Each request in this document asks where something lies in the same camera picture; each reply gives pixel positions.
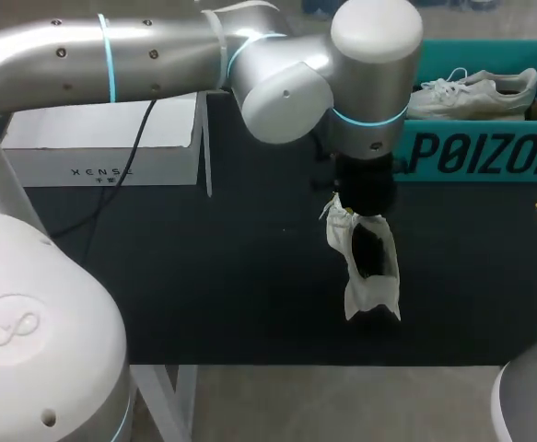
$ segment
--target teal shoe box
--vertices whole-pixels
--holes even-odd
[[[537,70],[537,41],[425,41],[417,83],[457,67]],[[394,153],[407,162],[399,181],[537,182],[537,121],[406,121]]]

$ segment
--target black tabletop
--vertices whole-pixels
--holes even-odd
[[[123,188],[59,241],[118,303],[132,363],[497,365],[537,341],[537,184],[402,183],[388,216],[402,321],[346,321],[345,262],[318,219],[330,194],[309,185],[330,169],[311,140],[255,141],[228,96],[209,119],[212,198]],[[55,230],[102,189],[28,192]]]

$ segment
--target robotic arm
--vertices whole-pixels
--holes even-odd
[[[330,111],[343,204],[371,215],[385,204],[363,196],[369,177],[392,181],[422,33],[407,0],[349,0],[328,34],[304,37],[263,1],[54,19],[0,30],[0,114],[229,87],[252,135],[282,144]],[[0,442],[121,442],[131,406],[118,309],[48,238],[0,148]]]

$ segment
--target white box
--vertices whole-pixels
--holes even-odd
[[[17,112],[6,127],[2,147],[25,187],[114,186],[148,104]],[[196,184],[205,117],[205,93],[159,100],[123,185]]]

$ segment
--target shoe stuffing paper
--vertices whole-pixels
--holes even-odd
[[[330,247],[344,255],[348,264],[349,281],[344,292],[346,319],[350,320],[358,311],[369,311],[383,305],[401,320],[397,250],[387,220],[380,215],[361,216],[349,213],[342,207],[337,194],[325,205],[321,217],[325,213],[327,242]],[[358,225],[374,233],[382,241],[384,274],[372,274],[365,278],[358,271],[352,251],[352,236]]]

